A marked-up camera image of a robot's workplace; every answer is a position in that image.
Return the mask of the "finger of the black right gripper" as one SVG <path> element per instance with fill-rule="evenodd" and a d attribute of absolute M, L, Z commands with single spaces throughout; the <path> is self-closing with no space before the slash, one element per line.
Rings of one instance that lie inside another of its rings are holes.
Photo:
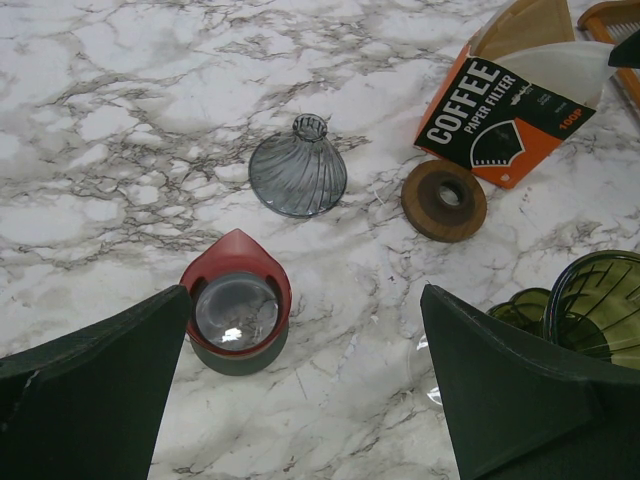
<path fill-rule="evenodd" d="M 611 50 L 608 65 L 613 68 L 640 68 L 640 36 L 630 35 L 617 44 Z"/>

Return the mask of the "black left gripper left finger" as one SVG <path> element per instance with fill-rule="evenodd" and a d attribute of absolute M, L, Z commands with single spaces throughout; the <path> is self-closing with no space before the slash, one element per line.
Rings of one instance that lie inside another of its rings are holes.
<path fill-rule="evenodd" d="M 2 478 L 147 478 L 190 312 L 176 285 L 2 358 Z"/>

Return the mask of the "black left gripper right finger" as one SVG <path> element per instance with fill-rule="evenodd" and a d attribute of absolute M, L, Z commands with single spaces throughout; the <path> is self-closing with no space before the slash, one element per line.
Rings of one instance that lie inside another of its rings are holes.
<path fill-rule="evenodd" d="M 638 478 L 638 371 L 525 333 L 436 285 L 421 311 L 461 478 Z"/>

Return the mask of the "white paper coffee filter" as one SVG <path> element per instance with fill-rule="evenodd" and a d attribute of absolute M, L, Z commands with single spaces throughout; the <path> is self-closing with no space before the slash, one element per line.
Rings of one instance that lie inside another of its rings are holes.
<path fill-rule="evenodd" d="M 596 108 L 616 72 L 608 65 L 613 49 L 613 44 L 596 41 L 560 42 L 514 52 L 495 63 L 531 84 Z"/>

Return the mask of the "green glass dripper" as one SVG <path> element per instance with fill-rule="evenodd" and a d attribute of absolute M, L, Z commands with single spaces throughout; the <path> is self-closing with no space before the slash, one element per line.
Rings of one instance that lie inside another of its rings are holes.
<path fill-rule="evenodd" d="M 604 250 L 571 263 L 553 288 L 528 288 L 487 311 L 562 348 L 639 368 L 639 255 Z"/>

